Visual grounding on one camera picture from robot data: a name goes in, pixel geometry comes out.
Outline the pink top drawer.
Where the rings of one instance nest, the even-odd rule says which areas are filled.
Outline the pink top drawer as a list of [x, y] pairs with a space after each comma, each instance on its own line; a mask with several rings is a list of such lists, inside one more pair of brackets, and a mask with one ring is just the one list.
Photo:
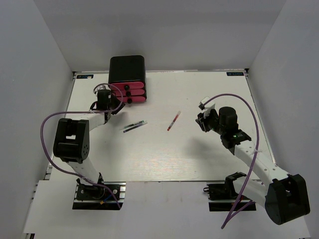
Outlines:
[[136, 82], [119, 82], [119, 83], [113, 83], [110, 84], [110, 89], [112, 90], [135, 90], [135, 89], [142, 89], [145, 86], [145, 84], [141, 81]]

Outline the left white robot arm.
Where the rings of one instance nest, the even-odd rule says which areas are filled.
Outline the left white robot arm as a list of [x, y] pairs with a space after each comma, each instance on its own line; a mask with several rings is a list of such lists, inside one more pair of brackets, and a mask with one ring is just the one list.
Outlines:
[[53, 154], [74, 170], [81, 184], [90, 184], [88, 193], [99, 199], [105, 194], [105, 186], [100, 183], [102, 176], [89, 159], [90, 131], [106, 124], [125, 103], [123, 96], [118, 98], [108, 89], [98, 90], [96, 97], [97, 100], [90, 106], [89, 113], [73, 119], [59, 120]]

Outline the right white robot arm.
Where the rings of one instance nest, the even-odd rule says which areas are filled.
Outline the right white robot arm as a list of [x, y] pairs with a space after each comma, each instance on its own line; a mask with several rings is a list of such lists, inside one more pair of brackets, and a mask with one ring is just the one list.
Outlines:
[[234, 156], [242, 160], [258, 176], [260, 182], [248, 179], [242, 172], [225, 178], [218, 187], [207, 187], [211, 200], [235, 199], [242, 194], [262, 206], [269, 218], [282, 225], [310, 213], [305, 179], [292, 175], [274, 164], [264, 153], [258, 152], [251, 137], [239, 129], [237, 114], [232, 107], [222, 107], [218, 111], [212, 105], [202, 110], [196, 122], [204, 132], [214, 131], [220, 135], [222, 145]]

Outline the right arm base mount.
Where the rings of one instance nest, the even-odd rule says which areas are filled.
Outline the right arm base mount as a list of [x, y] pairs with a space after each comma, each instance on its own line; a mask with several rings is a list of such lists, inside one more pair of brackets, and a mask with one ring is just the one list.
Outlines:
[[236, 172], [227, 176], [224, 181], [208, 183], [203, 188], [203, 192], [208, 195], [210, 212], [229, 212], [231, 210], [238, 195], [235, 192], [233, 181], [241, 177], [246, 177], [246, 174]]

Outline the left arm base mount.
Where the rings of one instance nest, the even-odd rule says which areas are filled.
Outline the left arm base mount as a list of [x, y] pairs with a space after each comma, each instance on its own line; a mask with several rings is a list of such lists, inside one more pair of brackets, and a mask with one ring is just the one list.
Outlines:
[[95, 211], [118, 211], [124, 203], [126, 193], [126, 182], [103, 182], [99, 180], [100, 184], [107, 186], [114, 194], [112, 194], [103, 187], [94, 185], [85, 185], [77, 179], [73, 199], [73, 210], [95, 210]]

